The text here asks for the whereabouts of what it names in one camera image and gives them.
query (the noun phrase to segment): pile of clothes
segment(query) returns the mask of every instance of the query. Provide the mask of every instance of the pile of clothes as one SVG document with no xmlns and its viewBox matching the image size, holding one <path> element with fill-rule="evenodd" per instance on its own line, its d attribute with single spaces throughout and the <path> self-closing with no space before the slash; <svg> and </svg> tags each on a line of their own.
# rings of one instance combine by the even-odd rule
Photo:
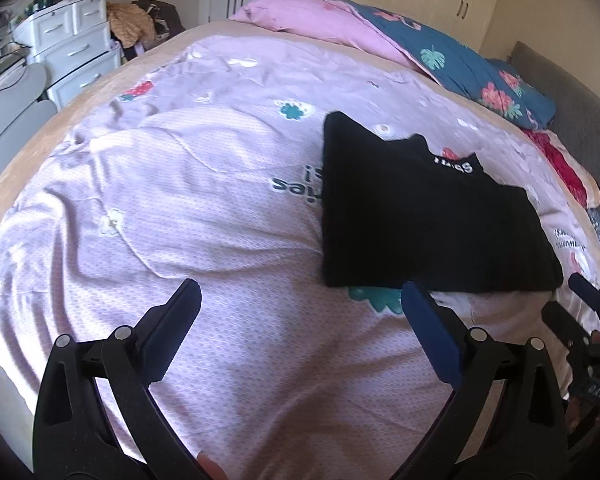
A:
<svg viewBox="0 0 600 480">
<path fill-rule="evenodd" d="M 450 160 L 415 134 L 382 140 L 341 112 L 324 123 L 322 273 L 327 286 L 439 292 L 555 290 L 560 261 L 526 191 L 475 154 Z"/>
<path fill-rule="evenodd" d="M 158 0 L 136 0 L 131 4 L 107 4 L 111 34 L 127 60 L 170 40 L 184 27 L 178 11 Z"/>
</svg>

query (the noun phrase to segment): headboard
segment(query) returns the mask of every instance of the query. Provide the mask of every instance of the headboard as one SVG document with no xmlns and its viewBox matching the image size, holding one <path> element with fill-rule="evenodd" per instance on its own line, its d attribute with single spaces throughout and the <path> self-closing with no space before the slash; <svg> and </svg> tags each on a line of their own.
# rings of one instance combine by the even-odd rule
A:
<svg viewBox="0 0 600 480">
<path fill-rule="evenodd" d="M 600 186 L 600 98 L 524 43 L 516 43 L 510 62 L 526 83 L 555 102 L 557 111 L 549 129 Z"/>
</svg>

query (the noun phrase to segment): blue floral comforter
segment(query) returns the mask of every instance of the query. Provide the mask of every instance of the blue floral comforter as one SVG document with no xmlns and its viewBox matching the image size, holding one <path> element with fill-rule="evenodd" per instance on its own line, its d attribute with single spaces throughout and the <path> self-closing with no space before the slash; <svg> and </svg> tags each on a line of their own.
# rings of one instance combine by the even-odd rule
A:
<svg viewBox="0 0 600 480">
<path fill-rule="evenodd" d="M 405 16 L 339 1 L 349 4 L 447 90 L 523 128 L 544 129 L 554 117 L 554 102 L 523 82 L 512 67 L 497 67 L 446 34 Z"/>
</svg>

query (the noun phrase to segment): white dresser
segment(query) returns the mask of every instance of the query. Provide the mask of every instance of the white dresser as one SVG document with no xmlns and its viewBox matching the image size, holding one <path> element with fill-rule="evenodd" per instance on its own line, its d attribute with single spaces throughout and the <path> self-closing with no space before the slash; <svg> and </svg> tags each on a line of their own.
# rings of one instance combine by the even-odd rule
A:
<svg viewBox="0 0 600 480">
<path fill-rule="evenodd" d="M 120 66 L 120 50 L 109 46 L 105 0 L 63 0 L 20 23 L 13 39 L 30 47 L 28 63 L 46 67 L 46 92 L 58 109 Z"/>
</svg>

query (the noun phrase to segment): silver screw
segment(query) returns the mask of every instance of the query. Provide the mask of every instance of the silver screw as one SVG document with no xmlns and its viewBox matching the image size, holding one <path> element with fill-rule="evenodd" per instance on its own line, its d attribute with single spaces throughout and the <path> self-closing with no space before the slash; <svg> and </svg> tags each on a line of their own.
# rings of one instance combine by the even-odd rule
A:
<svg viewBox="0 0 600 480">
<path fill-rule="evenodd" d="M 536 350 L 542 350 L 544 348 L 544 341 L 542 341 L 542 339 L 539 337 L 532 337 L 531 346 Z"/>
<path fill-rule="evenodd" d="M 56 346 L 58 346 L 58 348 L 64 348 L 69 344 L 70 341 L 71 338 L 67 334 L 62 334 L 60 337 L 58 337 L 58 339 L 56 339 Z"/>
<path fill-rule="evenodd" d="M 482 342 L 487 340 L 487 333 L 481 328 L 472 328 L 469 335 L 476 341 Z"/>
<path fill-rule="evenodd" d="M 125 340 L 127 337 L 131 335 L 131 327 L 129 326 L 119 326 L 116 331 L 113 333 L 116 339 L 120 339 L 120 341 Z"/>
</svg>

